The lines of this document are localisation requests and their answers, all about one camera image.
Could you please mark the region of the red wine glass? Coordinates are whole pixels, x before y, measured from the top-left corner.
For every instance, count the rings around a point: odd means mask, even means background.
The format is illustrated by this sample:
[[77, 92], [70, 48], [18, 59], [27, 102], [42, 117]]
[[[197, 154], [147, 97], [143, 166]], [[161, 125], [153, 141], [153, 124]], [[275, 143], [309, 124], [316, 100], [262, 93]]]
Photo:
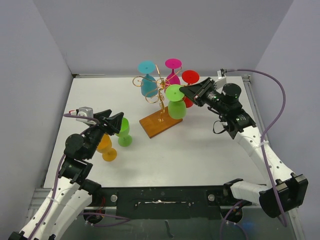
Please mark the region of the red wine glass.
[[[194, 70], [186, 70], [181, 75], [182, 80], [187, 83], [187, 85], [193, 85], [197, 83], [200, 79], [200, 75], [194, 71]], [[186, 108], [190, 108], [193, 106], [193, 102], [188, 99], [186, 96], [184, 97], [184, 103], [186, 105]]]

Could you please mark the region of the green wine glass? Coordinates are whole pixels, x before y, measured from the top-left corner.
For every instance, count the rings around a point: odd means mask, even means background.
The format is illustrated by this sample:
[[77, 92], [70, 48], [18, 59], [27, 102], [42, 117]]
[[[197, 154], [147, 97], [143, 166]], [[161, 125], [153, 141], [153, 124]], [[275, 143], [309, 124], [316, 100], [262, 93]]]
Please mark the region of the green wine glass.
[[133, 141], [130, 136], [130, 124], [125, 117], [122, 119], [120, 132], [116, 136], [118, 137], [118, 144], [121, 147], [128, 147]]
[[165, 91], [165, 96], [169, 100], [168, 114], [175, 120], [183, 119], [187, 113], [187, 107], [184, 102], [185, 94], [180, 91], [181, 87], [179, 84], [173, 84]]

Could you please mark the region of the magenta wine glass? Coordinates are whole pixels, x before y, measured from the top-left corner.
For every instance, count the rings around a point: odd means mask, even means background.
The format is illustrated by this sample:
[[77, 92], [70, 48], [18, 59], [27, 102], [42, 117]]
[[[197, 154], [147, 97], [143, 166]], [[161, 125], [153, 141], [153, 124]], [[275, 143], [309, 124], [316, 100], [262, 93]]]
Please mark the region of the magenta wine glass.
[[167, 76], [167, 83], [169, 85], [180, 85], [178, 73], [182, 69], [182, 62], [177, 58], [169, 58], [165, 61], [165, 66], [171, 69], [171, 73]]

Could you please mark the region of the blue wine glass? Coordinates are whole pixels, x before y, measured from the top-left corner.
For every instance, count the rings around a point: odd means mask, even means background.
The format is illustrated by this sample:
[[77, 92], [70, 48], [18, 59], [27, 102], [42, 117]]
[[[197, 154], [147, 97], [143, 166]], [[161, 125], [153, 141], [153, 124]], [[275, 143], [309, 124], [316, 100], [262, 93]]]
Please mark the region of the blue wine glass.
[[155, 78], [150, 74], [156, 69], [156, 65], [150, 60], [142, 61], [137, 69], [144, 75], [142, 78], [142, 86], [140, 87], [141, 94], [147, 98], [155, 96], [158, 92], [158, 87]]

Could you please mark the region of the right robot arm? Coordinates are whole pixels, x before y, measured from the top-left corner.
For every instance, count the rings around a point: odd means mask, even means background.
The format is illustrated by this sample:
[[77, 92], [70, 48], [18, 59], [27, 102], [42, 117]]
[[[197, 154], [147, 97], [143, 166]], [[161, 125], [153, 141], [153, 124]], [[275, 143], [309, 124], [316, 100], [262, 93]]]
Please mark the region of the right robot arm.
[[245, 200], [260, 205], [269, 217], [277, 218], [303, 203], [307, 178], [287, 167], [264, 140], [239, 101], [240, 86], [226, 83], [218, 92], [216, 82], [208, 77], [179, 90], [196, 106], [207, 105], [208, 110], [219, 116], [224, 131], [246, 151], [265, 180], [263, 184], [256, 184], [237, 178], [225, 183], [222, 197], [227, 204]]

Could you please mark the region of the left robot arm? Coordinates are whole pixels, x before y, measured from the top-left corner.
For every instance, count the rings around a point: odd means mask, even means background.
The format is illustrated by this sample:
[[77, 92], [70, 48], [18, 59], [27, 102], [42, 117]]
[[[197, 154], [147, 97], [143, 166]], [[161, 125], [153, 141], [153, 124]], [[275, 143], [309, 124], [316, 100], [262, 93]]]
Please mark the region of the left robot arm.
[[88, 179], [93, 167], [88, 161], [104, 135], [120, 132], [124, 113], [112, 115], [108, 109], [85, 115], [76, 109], [64, 117], [80, 120], [88, 128], [66, 139], [53, 187], [29, 222], [19, 232], [11, 233], [11, 240], [59, 240], [85, 207], [95, 206], [102, 199], [102, 186]]

